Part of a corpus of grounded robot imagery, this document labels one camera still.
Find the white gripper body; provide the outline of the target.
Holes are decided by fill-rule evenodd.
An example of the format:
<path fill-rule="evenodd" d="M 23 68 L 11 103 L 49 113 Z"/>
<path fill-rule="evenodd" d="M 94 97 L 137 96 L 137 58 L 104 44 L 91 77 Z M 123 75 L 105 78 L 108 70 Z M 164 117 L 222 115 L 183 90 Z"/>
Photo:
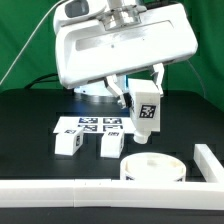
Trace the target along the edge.
<path fill-rule="evenodd" d="M 186 60 L 197 40 L 182 4 L 154 9 L 134 6 L 136 23 L 112 23 L 106 9 L 94 18 L 61 27 L 55 56 L 60 83 L 72 89 L 109 75 Z"/>

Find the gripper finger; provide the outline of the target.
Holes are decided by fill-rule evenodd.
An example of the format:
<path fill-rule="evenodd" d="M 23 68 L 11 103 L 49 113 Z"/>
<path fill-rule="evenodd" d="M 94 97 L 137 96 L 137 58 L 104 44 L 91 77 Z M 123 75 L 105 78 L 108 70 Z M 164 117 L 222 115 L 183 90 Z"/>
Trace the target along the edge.
<path fill-rule="evenodd" d="M 164 76 L 163 64 L 162 63 L 155 64 L 153 66 L 153 81 L 159 90 L 160 96 L 164 95 L 162 88 L 163 76 Z"/>
<path fill-rule="evenodd" d="M 123 92 L 116 84 L 116 81 L 116 75 L 107 76 L 105 78 L 105 87 L 117 99 L 117 103 L 122 109 L 129 108 L 131 105 L 130 94 L 128 92 Z"/>

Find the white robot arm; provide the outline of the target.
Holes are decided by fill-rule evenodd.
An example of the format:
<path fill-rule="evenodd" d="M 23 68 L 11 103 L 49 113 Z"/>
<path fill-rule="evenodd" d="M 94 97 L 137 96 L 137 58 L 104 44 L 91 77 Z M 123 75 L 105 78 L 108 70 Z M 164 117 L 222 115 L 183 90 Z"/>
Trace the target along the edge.
<path fill-rule="evenodd" d="M 141 0 L 67 0 L 53 26 L 60 83 L 73 89 L 104 81 L 123 107 L 114 77 L 186 60 L 198 47 L 180 3 L 150 9 Z"/>

